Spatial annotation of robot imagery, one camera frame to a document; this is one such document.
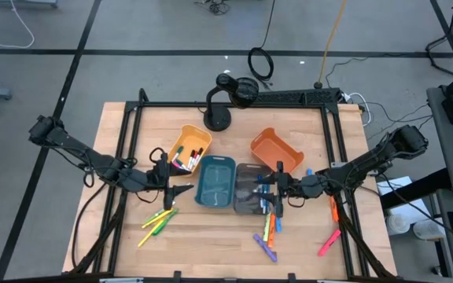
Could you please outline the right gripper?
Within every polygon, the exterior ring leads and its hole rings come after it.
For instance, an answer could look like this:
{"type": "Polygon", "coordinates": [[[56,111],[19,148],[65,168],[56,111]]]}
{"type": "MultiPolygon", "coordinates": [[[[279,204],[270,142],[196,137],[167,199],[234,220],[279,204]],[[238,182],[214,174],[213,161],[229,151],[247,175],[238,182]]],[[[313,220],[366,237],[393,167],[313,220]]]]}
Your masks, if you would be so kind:
{"type": "Polygon", "coordinates": [[[277,184],[277,195],[273,193],[267,194],[267,201],[270,203],[275,202],[275,215],[277,217],[283,216],[284,208],[282,199],[285,197],[303,198],[307,200],[321,196],[321,182],[317,175],[305,176],[301,180],[293,178],[289,173],[284,172],[282,161],[277,162],[275,175],[259,177],[256,183],[267,185],[277,184]]]}

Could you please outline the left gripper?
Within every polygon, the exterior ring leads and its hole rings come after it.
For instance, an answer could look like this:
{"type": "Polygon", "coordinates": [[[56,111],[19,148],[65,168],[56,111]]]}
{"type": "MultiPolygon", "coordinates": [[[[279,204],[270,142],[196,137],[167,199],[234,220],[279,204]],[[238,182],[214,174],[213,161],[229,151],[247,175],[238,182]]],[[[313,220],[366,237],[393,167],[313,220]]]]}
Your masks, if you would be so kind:
{"type": "Polygon", "coordinates": [[[172,209],[173,197],[192,189],[193,185],[172,186],[169,187],[170,176],[183,176],[190,175],[191,172],[181,167],[176,167],[168,163],[168,154],[161,153],[160,159],[156,161],[153,168],[144,174],[142,180],[143,188],[145,190],[159,190],[164,193],[163,208],[164,210],[172,209]]]}

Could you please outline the green white pen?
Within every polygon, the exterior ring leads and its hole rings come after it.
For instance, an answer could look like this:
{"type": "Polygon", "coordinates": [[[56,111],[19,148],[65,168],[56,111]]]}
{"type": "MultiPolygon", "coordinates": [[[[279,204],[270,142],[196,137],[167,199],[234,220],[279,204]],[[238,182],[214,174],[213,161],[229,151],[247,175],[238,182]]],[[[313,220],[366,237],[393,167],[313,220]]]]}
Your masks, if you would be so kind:
{"type": "Polygon", "coordinates": [[[160,209],[158,212],[156,212],[155,214],[153,214],[149,218],[147,218],[143,224],[150,222],[151,220],[155,219],[157,216],[161,215],[164,212],[166,212],[166,210],[164,208],[160,209]]]}

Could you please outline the yellow highlighter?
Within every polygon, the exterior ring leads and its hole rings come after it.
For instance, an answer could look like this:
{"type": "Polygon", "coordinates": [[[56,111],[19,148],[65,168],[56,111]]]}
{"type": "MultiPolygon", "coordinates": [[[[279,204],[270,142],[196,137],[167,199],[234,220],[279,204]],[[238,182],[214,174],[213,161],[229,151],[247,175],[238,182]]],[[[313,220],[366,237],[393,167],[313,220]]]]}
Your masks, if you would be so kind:
{"type": "Polygon", "coordinates": [[[138,243],[138,247],[140,248],[141,246],[144,245],[144,243],[146,243],[148,241],[148,239],[150,239],[152,236],[155,235],[156,231],[157,231],[158,227],[157,226],[154,226],[138,243]]]}
{"type": "Polygon", "coordinates": [[[142,229],[145,229],[146,227],[148,227],[148,226],[154,224],[155,222],[158,222],[158,221],[164,219],[167,215],[171,214],[171,213],[174,212],[174,211],[175,211],[175,209],[172,208],[172,209],[169,210],[169,211],[165,211],[165,212],[159,214],[159,215],[156,216],[155,218],[153,218],[153,219],[149,220],[148,222],[146,222],[145,224],[143,224],[143,225],[142,225],[142,229]]]}

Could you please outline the purple highlighter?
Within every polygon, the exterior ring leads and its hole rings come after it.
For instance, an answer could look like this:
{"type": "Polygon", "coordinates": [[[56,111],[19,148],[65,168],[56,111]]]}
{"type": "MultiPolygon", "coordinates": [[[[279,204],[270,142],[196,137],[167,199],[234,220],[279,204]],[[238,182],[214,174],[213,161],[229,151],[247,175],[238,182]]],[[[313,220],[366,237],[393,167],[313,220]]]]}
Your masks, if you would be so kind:
{"type": "Polygon", "coordinates": [[[276,263],[278,261],[277,255],[273,252],[268,245],[263,241],[263,239],[257,234],[253,234],[254,241],[262,248],[265,254],[271,259],[272,262],[276,263]]]}

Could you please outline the grey translucent plastic bin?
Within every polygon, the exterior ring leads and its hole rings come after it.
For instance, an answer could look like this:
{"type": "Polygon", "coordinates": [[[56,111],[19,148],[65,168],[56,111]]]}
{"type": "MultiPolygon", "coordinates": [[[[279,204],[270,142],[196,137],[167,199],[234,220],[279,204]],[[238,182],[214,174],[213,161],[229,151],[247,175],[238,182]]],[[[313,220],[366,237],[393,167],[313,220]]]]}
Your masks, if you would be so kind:
{"type": "Polygon", "coordinates": [[[259,184],[260,178],[269,176],[272,170],[261,164],[239,164],[236,168],[234,185],[234,211],[239,215],[266,215],[267,202],[257,193],[270,189],[269,185],[259,184]]]}

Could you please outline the orange plastic bin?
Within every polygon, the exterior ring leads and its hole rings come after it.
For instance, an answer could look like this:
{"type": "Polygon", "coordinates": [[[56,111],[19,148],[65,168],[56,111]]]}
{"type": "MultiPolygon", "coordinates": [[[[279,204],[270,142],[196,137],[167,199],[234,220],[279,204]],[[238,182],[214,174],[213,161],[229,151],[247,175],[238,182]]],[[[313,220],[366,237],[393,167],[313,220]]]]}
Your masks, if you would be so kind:
{"type": "Polygon", "coordinates": [[[304,153],[297,152],[292,146],[280,138],[273,127],[262,130],[250,144],[252,155],[277,171],[277,162],[283,163],[285,173],[293,172],[304,160],[304,153]]]}

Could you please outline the teal plastic bin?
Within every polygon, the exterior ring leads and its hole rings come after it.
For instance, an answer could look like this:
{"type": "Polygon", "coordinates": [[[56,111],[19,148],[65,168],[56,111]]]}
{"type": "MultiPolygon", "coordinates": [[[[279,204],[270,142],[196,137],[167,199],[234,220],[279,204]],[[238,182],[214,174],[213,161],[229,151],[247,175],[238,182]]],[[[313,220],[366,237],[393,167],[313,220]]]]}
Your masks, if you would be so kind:
{"type": "Polygon", "coordinates": [[[231,157],[202,158],[194,200],[207,208],[228,208],[234,196],[235,171],[236,163],[231,157]]]}

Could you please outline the yellow plastic bin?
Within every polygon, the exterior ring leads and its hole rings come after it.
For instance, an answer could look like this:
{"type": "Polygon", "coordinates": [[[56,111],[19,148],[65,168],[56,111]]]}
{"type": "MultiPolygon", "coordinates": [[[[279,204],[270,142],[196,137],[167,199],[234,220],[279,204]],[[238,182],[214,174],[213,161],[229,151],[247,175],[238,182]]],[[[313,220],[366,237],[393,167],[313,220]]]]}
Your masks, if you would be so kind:
{"type": "Polygon", "coordinates": [[[202,130],[201,128],[196,127],[194,125],[186,124],[182,126],[181,134],[179,135],[175,144],[171,147],[169,151],[168,163],[170,165],[174,165],[172,163],[172,158],[180,145],[183,145],[184,149],[177,159],[182,161],[183,164],[187,167],[192,150],[194,149],[195,151],[197,151],[199,148],[203,148],[204,151],[198,160],[198,164],[193,168],[192,171],[190,171],[191,172],[190,175],[192,175],[195,172],[195,170],[199,167],[201,159],[206,155],[211,143],[212,136],[207,131],[202,130]]]}

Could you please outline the black scanner on stand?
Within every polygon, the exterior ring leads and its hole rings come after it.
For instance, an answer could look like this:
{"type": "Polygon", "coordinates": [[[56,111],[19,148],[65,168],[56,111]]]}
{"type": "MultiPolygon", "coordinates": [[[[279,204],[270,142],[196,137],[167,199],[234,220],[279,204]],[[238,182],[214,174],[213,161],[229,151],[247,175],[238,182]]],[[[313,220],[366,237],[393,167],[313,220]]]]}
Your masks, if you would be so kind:
{"type": "Polygon", "coordinates": [[[226,130],[231,124],[231,114],[226,106],[212,104],[212,97],[227,92],[231,104],[235,108],[250,107],[257,99],[260,89],[257,81],[248,77],[235,79],[226,73],[219,74],[215,79],[216,86],[206,95],[206,111],[204,125],[212,131],[226,130]]]}

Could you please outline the white paper sheet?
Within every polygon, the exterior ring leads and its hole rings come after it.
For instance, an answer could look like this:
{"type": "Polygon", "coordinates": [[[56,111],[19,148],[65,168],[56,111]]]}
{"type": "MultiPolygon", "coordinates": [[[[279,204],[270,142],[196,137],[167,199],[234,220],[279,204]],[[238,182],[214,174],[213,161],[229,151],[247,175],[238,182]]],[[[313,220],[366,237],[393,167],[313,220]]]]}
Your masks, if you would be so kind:
{"type": "MultiPolygon", "coordinates": [[[[381,196],[391,193],[393,189],[399,189],[412,183],[408,176],[401,178],[389,179],[377,183],[377,191],[381,196]]],[[[385,209],[386,215],[402,215],[410,224],[427,219],[419,210],[429,215],[429,210],[422,199],[413,200],[409,204],[402,204],[394,208],[385,209]]]]}

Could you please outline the clear plastic cup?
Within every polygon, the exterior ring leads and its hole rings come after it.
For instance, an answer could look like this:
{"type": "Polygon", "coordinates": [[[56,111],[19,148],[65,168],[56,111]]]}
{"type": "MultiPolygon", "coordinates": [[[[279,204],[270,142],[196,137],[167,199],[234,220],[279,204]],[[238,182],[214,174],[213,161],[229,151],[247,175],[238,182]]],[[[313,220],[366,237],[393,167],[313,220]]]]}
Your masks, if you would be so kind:
{"type": "Polygon", "coordinates": [[[419,222],[416,222],[412,229],[414,235],[424,241],[433,241],[441,239],[445,236],[445,229],[441,226],[441,218],[435,219],[425,219],[419,222]]]}
{"type": "Polygon", "coordinates": [[[389,236],[400,235],[409,231],[411,224],[403,215],[388,215],[385,217],[385,224],[389,236]]]}

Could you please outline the black aluminium table frame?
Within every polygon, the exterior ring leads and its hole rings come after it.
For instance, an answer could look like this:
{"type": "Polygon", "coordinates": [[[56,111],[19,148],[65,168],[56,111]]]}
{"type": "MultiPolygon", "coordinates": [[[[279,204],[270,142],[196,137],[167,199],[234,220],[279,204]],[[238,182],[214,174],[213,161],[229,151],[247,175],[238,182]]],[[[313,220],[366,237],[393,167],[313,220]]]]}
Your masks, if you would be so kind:
{"type": "MultiPolygon", "coordinates": [[[[223,105],[230,110],[235,108],[230,100],[228,102],[212,102],[214,105],[223,105]]],[[[205,108],[204,102],[164,102],[149,101],[144,90],[139,91],[138,100],[127,101],[124,104],[123,117],[121,119],[120,133],[114,155],[115,158],[130,159],[134,165],[137,164],[135,150],[137,148],[139,126],[142,121],[142,112],[145,107],[164,107],[164,108],[205,108]]],[[[277,104],[277,103],[253,103],[249,108],[313,108],[320,111],[322,119],[323,138],[328,155],[328,161],[334,161],[335,149],[338,149],[343,164],[350,162],[348,159],[344,135],[341,128],[340,114],[337,103],[326,103],[322,105],[300,105],[300,104],[277,104]]],[[[98,177],[92,171],[85,171],[87,175],[98,177]]],[[[101,264],[104,255],[105,243],[108,239],[112,240],[112,247],[109,254],[109,264],[106,275],[113,276],[116,269],[116,259],[121,241],[122,224],[127,206],[129,192],[122,190],[118,186],[111,186],[103,182],[108,193],[105,208],[101,219],[100,232],[98,238],[93,243],[88,253],[80,260],[73,261],[72,268],[66,271],[66,275],[101,275],[101,264]]],[[[337,203],[339,215],[338,226],[341,231],[341,244],[343,246],[344,264],[348,279],[358,281],[388,281],[395,279],[395,275],[389,272],[377,259],[374,253],[363,240],[360,228],[359,214],[354,197],[354,189],[341,191],[334,196],[337,203]]]]}

